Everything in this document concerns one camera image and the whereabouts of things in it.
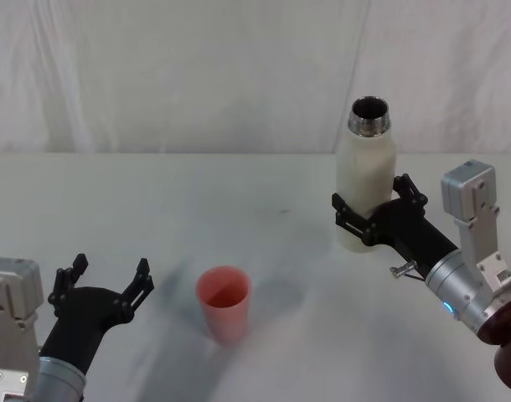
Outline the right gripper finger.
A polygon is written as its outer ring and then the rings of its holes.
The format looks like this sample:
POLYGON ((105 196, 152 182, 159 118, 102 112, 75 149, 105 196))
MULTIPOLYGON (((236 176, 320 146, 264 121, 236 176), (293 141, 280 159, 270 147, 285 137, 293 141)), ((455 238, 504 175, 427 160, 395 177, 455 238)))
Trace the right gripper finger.
POLYGON ((357 214, 338 193, 332 195, 332 206, 341 246, 376 246, 378 227, 372 219, 357 214))
POLYGON ((407 173, 395 176, 393 190, 399 195, 393 201, 392 214, 396 218, 420 218, 425 216, 425 206, 428 198, 416 187, 407 173))

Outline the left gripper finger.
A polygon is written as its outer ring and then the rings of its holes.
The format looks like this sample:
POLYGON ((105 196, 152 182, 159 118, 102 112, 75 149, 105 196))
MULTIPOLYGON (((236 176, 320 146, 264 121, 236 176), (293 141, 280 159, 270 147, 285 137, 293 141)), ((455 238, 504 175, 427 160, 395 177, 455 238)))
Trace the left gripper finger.
POLYGON ((136 310, 154 290, 147 258, 141 258, 135 276, 127 288, 114 301, 116 325, 129 323, 136 310))
POLYGON ((56 271, 53 290, 48 296, 48 303, 59 313, 62 303, 66 300, 68 291, 75 287, 76 282, 85 273, 89 263, 84 253, 79 253, 72 266, 56 271))

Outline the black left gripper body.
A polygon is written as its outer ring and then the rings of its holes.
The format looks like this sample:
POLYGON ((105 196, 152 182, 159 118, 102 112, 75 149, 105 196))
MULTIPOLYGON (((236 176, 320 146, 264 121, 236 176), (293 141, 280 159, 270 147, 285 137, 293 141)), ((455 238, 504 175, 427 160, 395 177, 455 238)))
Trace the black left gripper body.
POLYGON ((105 334, 133 319, 131 303, 104 288, 52 291, 48 302, 57 321, 40 355, 69 363, 83 374, 88 372, 105 334))

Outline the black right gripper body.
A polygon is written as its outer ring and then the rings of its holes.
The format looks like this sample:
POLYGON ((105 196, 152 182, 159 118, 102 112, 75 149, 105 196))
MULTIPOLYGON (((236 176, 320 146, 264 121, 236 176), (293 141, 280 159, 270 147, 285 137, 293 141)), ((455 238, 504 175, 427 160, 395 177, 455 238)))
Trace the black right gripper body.
POLYGON ((367 246, 388 245, 416 271, 427 277, 441 259, 457 250, 440 230, 425 218, 421 204, 396 199, 378 207, 365 228, 367 246))

